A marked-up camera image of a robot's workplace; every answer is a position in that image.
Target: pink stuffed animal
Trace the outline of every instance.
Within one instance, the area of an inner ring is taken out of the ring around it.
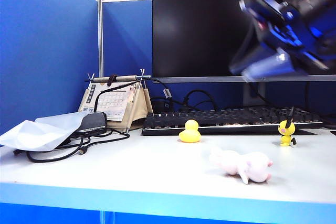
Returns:
[[[231,175],[239,174],[244,184],[248,184],[249,179],[260,183],[271,178],[266,168],[273,162],[262,152],[240,155],[217,148],[212,150],[209,160]]]

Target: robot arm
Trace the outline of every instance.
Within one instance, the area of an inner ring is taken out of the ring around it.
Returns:
[[[333,71],[336,0],[240,0],[239,4],[253,18],[260,46],[232,62],[232,73],[255,81]]]

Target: black mechanical keyboard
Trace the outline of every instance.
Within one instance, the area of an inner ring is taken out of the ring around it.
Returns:
[[[291,108],[255,106],[220,111],[163,112],[149,114],[144,121],[142,135],[178,135],[185,122],[193,119],[201,134],[278,133],[278,125],[287,119]],[[293,123],[297,129],[322,127],[318,115],[294,109]]]

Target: yellow rubber duck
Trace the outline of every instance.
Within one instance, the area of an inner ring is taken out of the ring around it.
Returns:
[[[282,135],[280,146],[289,146],[291,142],[296,145],[295,138],[291,136],[295,132],[295,125],[292,123],[293,111],[294,108],[289,112],[287,120],[283,120],[278,126],[278,131]]]
[[[198,131],[198,123],[195,120],[188,120],[185,123],[185,130],[180,132],[180,140],[185,143],[196,143],[201,139]]]

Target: desk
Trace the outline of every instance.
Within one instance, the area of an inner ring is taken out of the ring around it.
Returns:
[[[279,135],[141,136],[89,148],[85,155],[35,164],[0,148],[0,202],[265,223],[336,222],[336,136],[329,130]],[[241,154],[261,151],[274,162],[272,179],[243,184],[208,157],[213,147]]]

